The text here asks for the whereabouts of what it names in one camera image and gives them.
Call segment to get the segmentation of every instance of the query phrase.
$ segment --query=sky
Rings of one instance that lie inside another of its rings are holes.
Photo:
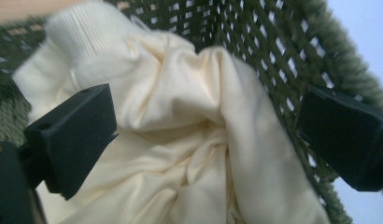
[[[328,6],[383,87],[383,0],[328,0]],[[383,223],[382,192],[358,192],[342,179],[335,189],[355,224]]]

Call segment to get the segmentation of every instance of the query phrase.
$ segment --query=cream cloth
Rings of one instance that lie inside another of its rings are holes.
[[[109,83],[120,134],[68,202],[38,188],[50,223],[328,223],[256,73],[225,49],[196,54],[99,2],[46,31],[14,75],[30,121]]]

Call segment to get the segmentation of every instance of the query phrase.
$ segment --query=knit cuff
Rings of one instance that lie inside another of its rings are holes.
[[[72,57],[73,64],[89,60],[120,38],[149,33],[102,2],[83,2],[60,11],[48,20],[46,31]]]

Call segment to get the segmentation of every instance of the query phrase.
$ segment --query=basket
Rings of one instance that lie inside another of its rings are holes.
[[[199,51],[222,45],[257,71],[332,223],[351,223],[333,190],[337,174],[295,131],[308,84],[358,96],[383,111],[383,90],[367,72],[323,0],[108,1],[151,29],[174,32]],[[45,37],[44,18],[0,25],[0,141],[21,145],[29,104],[11,74]]]

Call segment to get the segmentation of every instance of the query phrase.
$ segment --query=cream fabric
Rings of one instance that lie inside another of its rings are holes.
[[[46,31],[14,75],[30,121],[109,83],[120,134],[68,202],[38,188],[50,223],[328,223],[248,65],[105,3],[70,7]]]

